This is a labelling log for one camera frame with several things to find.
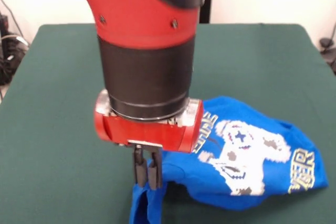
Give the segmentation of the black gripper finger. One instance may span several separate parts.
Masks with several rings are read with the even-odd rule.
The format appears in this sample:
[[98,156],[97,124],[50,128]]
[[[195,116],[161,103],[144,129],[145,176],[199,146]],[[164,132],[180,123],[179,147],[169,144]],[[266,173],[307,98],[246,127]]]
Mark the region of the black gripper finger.
[[152,161],[148,167],[148,181],[152,190],[162,187],[162,156],[160,151],[151,153]]
[[135,181],[139,187],[145,186],[145,159],[140,145],[136,145],[133,152]]

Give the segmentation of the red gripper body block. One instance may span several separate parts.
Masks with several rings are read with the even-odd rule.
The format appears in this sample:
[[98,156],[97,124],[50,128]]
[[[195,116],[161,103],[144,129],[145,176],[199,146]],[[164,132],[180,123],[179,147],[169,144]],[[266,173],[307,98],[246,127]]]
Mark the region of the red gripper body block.
[[191,153],[200,132],[203,101],[189,98],[176,116],[160,121],[134,121],[116,115],[103,89],[96,100],[94,124],[98,137],[117,145],[141,145],[168,152]]

